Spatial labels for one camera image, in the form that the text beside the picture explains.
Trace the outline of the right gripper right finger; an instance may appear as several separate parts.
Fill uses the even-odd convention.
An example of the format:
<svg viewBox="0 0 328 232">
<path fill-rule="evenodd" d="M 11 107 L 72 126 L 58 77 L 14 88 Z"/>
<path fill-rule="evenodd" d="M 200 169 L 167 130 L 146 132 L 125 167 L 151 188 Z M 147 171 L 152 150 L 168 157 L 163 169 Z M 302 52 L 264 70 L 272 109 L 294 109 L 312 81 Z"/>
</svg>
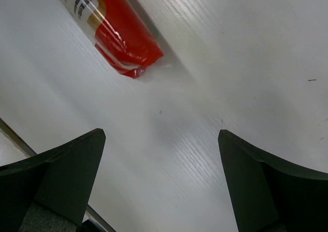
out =
<svg viewBox="0 0 328 232">
<path fill-rule="evenodd" d="M 327 173 L 220 130 L 219 151 L 239 231 L 327 231 Z"/>
</svg>

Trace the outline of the red spaghetti pack with barcode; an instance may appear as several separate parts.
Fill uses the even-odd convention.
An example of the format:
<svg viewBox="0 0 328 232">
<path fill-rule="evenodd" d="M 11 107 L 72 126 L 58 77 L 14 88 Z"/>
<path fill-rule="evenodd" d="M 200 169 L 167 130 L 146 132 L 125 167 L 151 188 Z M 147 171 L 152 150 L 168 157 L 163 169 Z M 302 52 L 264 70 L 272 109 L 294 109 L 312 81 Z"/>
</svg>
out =
<svg viewBox="0 0 328 232">
<path fill-rule="evenodd" d="M 157 40 L 127 0 L 60 0 L 119 74 L 139 78 L 163 57 Z"/>
</svg>

